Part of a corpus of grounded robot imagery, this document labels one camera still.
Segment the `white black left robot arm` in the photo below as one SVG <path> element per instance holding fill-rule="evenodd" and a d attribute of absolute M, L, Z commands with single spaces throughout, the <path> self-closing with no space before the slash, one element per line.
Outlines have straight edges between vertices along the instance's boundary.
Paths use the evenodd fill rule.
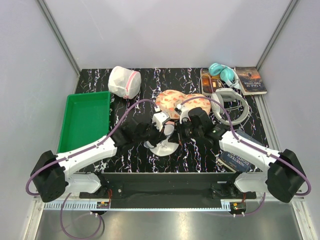
<path fill-rule="evenodd" d="M 99 160 L 114 157 L 127 146 L 146 143 L 154 149 L 173 133 L 173 126 L 132 120 L 110 132 L 110 135 L 69 152 L 41 154 L 30 178 L 44 203 L 52 202 L 64 193 L 87 192 L 97 198 L 108 193 L 108 186 L 93 173 L 77 172 Z"/>

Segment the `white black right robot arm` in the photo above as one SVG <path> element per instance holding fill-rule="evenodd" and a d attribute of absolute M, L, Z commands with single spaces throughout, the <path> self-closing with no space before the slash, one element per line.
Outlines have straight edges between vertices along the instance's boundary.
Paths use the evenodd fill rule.
<path fill-rule="evenodd" d="M 274 198 L 289 203 L 307 181 L 297 155 L 285 149 L 280 152 L 243 138 L 223 124 L 213 124 L 201 108 L 188 109 L 178 105 L 177 131 L 179 139 L 199 140 L 215 151 L 234 154 L 253 164 L 259 172 L 239 172 L 227 185 L 228 195 L 239 198 L 246 192 L 270 193 Z"/>

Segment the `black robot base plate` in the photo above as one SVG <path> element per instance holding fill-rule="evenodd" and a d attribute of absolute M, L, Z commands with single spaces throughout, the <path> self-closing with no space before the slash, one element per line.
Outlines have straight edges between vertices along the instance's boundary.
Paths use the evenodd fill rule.
<path fill-rule="evenodd" d="M 226 190 L 233 173 L 101 173 L 97 193 L 81 192 L 82 199 L 103 200 L 111 193 L 116 209 L 213 209 L 221 200 L 239 200 L 243 193 L 218 194 Z"/>

